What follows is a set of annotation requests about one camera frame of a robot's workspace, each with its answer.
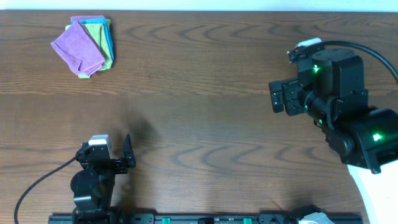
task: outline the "green led light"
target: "green led light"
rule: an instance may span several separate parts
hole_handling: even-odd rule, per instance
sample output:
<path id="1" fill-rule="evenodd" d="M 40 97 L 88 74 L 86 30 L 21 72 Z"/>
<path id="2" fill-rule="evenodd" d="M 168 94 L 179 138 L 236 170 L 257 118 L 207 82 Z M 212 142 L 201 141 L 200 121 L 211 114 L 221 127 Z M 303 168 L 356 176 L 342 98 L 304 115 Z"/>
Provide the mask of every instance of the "green led light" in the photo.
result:
<path id="1" fill-rule="evenodd" d="M 171 224 L 172 219 L 171 218 L 162 218 L 162 224 Z"/>
<path id="2" fill-rule="evenodd" d="M 243 224 L 251 224 L 251 223 L 252 223 L 251 218 L 244 218 L 243 219 Z"/>
<path id="3" fill-rule="evenodd" d="M 317 73 L 319 71 L 319 69 L 321 69 L 321 68 L 318 67 L 318 65 L 313 66 L 313 72 Z"/>
<path id="4" fill-rule="evenodd" d="M 383 138 L 383 136 L 381 136 L 380 134 L 373 134 L 373 140 L 374 141 L 381 140 L 382 138 Z"/>

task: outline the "purple cloth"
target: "purple cloth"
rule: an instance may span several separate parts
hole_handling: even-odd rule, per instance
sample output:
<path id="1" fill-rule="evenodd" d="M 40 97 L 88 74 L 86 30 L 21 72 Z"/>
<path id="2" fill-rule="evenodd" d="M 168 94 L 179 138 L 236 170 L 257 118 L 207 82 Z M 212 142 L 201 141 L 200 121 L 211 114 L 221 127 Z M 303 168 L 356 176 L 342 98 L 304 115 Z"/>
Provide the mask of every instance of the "purple cloth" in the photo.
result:
<path id="1" fill-rule="evenodd" d="M 106 23 L 105 17 L 82 19 L 79 21 L 71 21 L 71 24 L 73 24 L 74 22 L 79 22 L 80 24 L 103 24 L 104 30 L 105 30 L 106 41 L 108 42 L 109 51 L 111 52 L 111 58 L 112 58 L 112 60 L 114 60 L 113 41 L 112 41 L 112 37 L 111 37 L 111 32 L 108 29 L 109 24 Z"/>
<path id="2" fill-rule="evenodd" d="M 105 62 L 97 45 L 78 22 L 51 42 L 51 46 L 76 75 L 85 73 L 90 76 Z"/>
<path id="3" fill-rule="evenodd" d="M 97 18 L 104 18 L 104 16 L 72 16 L 70 18 L 70 22 L 79 21 L 83 19 L 97 19 Z"/>

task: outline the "white base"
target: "white base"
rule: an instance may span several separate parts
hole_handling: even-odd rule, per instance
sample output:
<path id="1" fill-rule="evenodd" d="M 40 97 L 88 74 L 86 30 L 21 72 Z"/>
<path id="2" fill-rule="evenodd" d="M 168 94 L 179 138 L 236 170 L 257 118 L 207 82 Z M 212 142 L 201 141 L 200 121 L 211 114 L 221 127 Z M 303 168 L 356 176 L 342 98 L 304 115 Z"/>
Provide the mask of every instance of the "white base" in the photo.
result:
<path id="1" fill-rule="evenodd" d="M 330 221 L 328 216 L 323 212 L 315 212 L 304 216 L 304 218 L 298 221 L 298 224 L 335 224 Z"/>
<path id="2" fill-rule="evenodd" d="M 398 161 L 381 166 L 380 174 L 347 166 L 361 192 L 370 223 L 398 223 Z"/>

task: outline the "green connector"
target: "green connector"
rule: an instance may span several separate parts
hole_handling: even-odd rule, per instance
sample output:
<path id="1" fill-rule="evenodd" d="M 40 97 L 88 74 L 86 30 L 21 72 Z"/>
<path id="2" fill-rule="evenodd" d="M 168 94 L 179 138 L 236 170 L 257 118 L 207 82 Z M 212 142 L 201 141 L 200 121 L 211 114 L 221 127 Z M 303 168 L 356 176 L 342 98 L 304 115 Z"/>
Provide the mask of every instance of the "green connector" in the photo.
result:
<path id="1" fill-rule="evenodd" d="M 244 218 L 243 224 L 251 224 L 251 218 Z"/>
<path id="2" fill-rule="evenodd" d="M 172 219 L 171 218 L 162 218 L 162 224 L 171 224 Z"/>

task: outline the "wooden table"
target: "wooden table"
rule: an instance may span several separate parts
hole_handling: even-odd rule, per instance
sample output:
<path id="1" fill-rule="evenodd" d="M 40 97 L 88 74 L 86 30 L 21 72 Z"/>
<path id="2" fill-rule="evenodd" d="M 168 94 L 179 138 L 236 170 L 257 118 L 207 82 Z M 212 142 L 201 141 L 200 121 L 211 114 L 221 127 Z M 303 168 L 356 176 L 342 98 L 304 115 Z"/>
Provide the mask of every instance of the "wooden table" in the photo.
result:
<path id="1" fill-rule="evenodd" d="M 113 68 L 89 80 L 50 46 L 79 14 L 112 19 Z M 81 142 L 109 134 L 117 151 L 126 133 L 137 167 L 117 177 L 113 204 L 127 211 L 257 213 L 314 203 L 367 220 L 324 134 L 307 115 L 274 114 L 268 83 L 296 76 L 286 51 L 312 37 L 359 42 L 396 64 L 397 27 L 396 14 L 0 11 L 0 223 L 13 223 L 25 189 Z M 371 103 L 398 110 L 394 79 L 359 54 Z M 79 170 L 74 162 L 36 186 L 20 223 L 70 213 Z"/>

